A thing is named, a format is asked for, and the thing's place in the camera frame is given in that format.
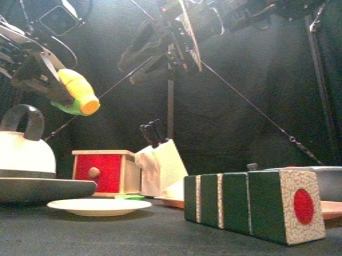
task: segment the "red box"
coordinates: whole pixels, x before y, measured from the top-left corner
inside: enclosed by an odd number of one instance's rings
[[[134,154],[126,150],[74,150],[73,175],[76,180],[97,184],[93,196],[140,193],[140,168]]]

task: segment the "green block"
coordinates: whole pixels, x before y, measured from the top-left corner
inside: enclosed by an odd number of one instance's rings
[[[248,187],[252,236],[285,243],[279,172],[249,172]]]
[[[196,176],[184,177],[184,218],[196,222]]]
[[[224,229],[249,235],[247,173],[223,174]]]
[[[200,175],[200,223],[217,228],[217,175]]]

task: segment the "table surface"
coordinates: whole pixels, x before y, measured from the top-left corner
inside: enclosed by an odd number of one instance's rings
[[[44,205],[0,205],[0,255],[342,255],[342,219],[327,237],[287,247],[184,220],[160,200],[116,217],[84,217]]]

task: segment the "drawer knob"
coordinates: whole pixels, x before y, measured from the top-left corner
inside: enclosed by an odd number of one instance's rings
[[[93,179],[100,176],[100,170],[96,167],[90,167],[88,171],[88,176]]]

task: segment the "black curtain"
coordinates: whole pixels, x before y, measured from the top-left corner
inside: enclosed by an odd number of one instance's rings
[[[159,17],[155,1],[136,2]],[[339,151],[332,149],[326,124],[307,24],[304,19],[288,22],[272,16],[267,30],[248,27],[235,33],[225,31],[200,44],[201,60],[225,82],[207,68],[195,75],[177,72],[173,140],[189,174],[244,171],[252,162],[260,169],[318,165],[297,143],[323,164],[340,164],[340,6],[339,1],[331,1],[318,35]],[[13,23],[14,10],[6,9]],[[77,55],[76,71],[96,94],[105,95],[97,113],[77,117],[48,139],[58,177],[70,177],[72,150],[136,152],[147,146],[140,124],[159,118],[165,131],[167,79],[141,85],[125,79],[117,84],[126,74],[117,69],[120,55],[147,19],[130,1],[96,0],[85,25],[60,38]],[[1,90],[8,99],[13,88],[5,78]],[[21,102],[41,110],[45,137],[72,118],[38,95],[24,94]],[[8,107],[1,101],[2,112]]]

